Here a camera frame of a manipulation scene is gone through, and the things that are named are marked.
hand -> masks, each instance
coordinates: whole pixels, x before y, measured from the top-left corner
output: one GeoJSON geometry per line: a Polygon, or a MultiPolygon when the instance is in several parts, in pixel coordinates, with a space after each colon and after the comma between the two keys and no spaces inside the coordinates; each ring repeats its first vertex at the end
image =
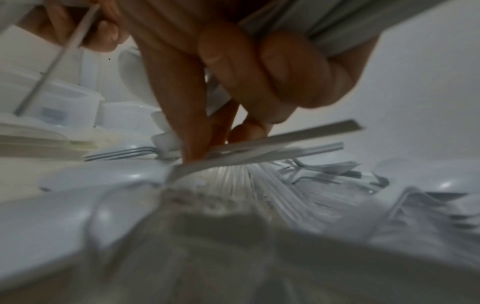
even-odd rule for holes
{"type": "Polygon", "coordinates": [[[168,122],[184,142],[184,160],[212,145],[256,139],[297,107],[338,101],[363,71],[375,41],[327,59],[295,33],[254,42],[236,23],[265,1],[119,0],[138,44],[150,85],[168,122]],[[204,67],[233,100],[208,118],[204,67]],[[239,105],[247,119],[232,130],[239,105]]]}
{"type": "MultiPolygon", "coordinates": [[[[123,26],[115,0],[90,0],[99,3],[103,17],[92,27],[82,46],[97,52],[111,52],[129,35],[123,26]]],[[[45,0],[18,24],[21,28],[57,45],[70,38],[87,12],[86,8],[67,8],[58,0],[45,0]]]]}

